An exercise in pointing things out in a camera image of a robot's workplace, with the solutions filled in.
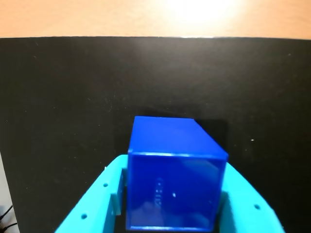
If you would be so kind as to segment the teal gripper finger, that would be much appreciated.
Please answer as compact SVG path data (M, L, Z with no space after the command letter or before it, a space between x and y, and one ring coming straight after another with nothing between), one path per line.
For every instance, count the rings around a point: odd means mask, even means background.
M128 155L115 158L66 216L57 233L112 233L127 186Z
M230 164L226 164L218 211L221 233L283 233L274 210Z

